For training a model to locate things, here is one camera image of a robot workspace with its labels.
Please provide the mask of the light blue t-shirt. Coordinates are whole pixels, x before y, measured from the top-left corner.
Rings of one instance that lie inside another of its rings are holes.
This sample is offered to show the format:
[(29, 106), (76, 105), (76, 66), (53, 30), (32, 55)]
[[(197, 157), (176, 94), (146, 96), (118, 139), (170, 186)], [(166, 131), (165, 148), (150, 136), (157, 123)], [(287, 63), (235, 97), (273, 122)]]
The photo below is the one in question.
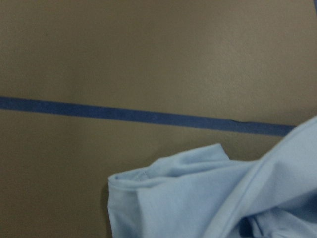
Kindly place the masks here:
[(317, 120), (255, 161), (215, 144), (111, 175), (108, 189), (115, 238), (314, 238)]

